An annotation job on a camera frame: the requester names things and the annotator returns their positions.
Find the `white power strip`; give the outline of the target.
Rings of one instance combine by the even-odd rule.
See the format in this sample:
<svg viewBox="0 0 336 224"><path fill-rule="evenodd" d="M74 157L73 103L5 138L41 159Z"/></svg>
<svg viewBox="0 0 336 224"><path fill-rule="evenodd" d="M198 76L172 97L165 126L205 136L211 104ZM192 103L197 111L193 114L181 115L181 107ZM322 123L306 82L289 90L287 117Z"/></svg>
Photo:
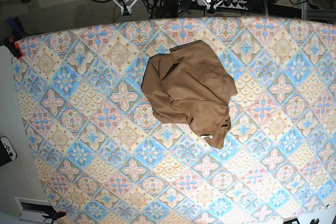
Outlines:
<svg viewBox="0 0 336 224"><path fill-rule="evenodd" d="M223 0L223 4L217 7L217 10L220 8L246 9L246 5L246 0Z"/></svg>

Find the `patterned tablecloth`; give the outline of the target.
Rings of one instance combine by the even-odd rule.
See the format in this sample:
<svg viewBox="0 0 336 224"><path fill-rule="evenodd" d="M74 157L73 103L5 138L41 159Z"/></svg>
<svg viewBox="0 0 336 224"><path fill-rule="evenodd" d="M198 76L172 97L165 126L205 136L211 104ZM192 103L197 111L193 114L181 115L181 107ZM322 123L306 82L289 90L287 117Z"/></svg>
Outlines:
<svg viewBox="0 0 336 224"><path fill-rule="evenodd" d="M222 149L161 123L148 60L197 40L234 79ZM18 104L59 223L264 223L335 210L335 25L266 17L97 25L18 42Z"/></svg>

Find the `red and black clamp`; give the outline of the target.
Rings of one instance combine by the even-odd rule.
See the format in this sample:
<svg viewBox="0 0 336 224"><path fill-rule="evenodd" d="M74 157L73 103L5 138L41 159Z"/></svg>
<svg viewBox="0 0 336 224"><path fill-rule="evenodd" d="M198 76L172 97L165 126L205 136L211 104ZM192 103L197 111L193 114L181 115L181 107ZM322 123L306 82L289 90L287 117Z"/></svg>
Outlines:
<svg viewBox="0 0 336 224"><path fill-rule="evenodd" d="M9 49L9 51L12 53L12 55L16 59L22 58L22 56L23 56L22 50L21 50L18 42L16 42L13 39L13 37L6 37L6 38L4 38L3 42L4 42L4 46Z"/></svg>

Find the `orange and black clamp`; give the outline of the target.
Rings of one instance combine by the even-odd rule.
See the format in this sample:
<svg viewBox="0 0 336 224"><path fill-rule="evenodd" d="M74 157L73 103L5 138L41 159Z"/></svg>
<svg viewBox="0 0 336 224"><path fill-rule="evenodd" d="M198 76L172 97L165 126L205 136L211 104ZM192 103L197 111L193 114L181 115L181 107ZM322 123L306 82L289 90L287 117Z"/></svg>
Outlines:
<svg viewBox="0 0 336 224"><path fill-rule="evenodd" d="M43 214L43 217L46 218L46 219L51 219L53 223L55 220L59 219L59 218L62 218L66 215L66 212L64 211L60 211L60 212L46 212Z"/></svg>

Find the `brown t-shirt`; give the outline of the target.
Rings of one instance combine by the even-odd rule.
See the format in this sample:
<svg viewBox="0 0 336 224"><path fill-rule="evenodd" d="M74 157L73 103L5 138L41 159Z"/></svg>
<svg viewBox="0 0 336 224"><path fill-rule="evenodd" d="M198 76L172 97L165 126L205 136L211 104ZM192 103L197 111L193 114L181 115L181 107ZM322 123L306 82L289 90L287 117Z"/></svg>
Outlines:
<svg viewBox="0 0 336 224"><path fill-rule="evenodd" d="M211 47L197 40L148 60L141 91L161 123L188 124L211 147L222 149L231 129L234 79Z"/></svg>

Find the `game console with white controller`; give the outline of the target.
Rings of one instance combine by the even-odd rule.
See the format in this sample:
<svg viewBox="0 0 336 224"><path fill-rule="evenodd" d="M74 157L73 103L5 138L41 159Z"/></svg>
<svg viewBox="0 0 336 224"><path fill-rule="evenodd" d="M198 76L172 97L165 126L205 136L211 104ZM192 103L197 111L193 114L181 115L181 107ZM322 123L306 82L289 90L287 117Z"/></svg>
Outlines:
<svg viewBox="0 0 336 224"><path fill-rule="evenodd" d="M6 136L1 136L0 145L0 166L3 166L17 158L17 153L15 152L11 142Z"/></svg>

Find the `white vent box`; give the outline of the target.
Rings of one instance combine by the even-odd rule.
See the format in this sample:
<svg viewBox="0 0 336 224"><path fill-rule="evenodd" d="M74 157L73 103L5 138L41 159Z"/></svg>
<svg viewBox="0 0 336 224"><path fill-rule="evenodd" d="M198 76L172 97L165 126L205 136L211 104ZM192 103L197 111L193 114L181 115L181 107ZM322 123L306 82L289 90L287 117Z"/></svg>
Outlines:
<svg viewBox="0 0 336 224"><path fill-rule="evenodd" d="M14 197L20 210L19 220L27 223L52 223L51 219L43 217L46 212L54 211L53 206L47 200L36 200L22 197Z"/></svg>

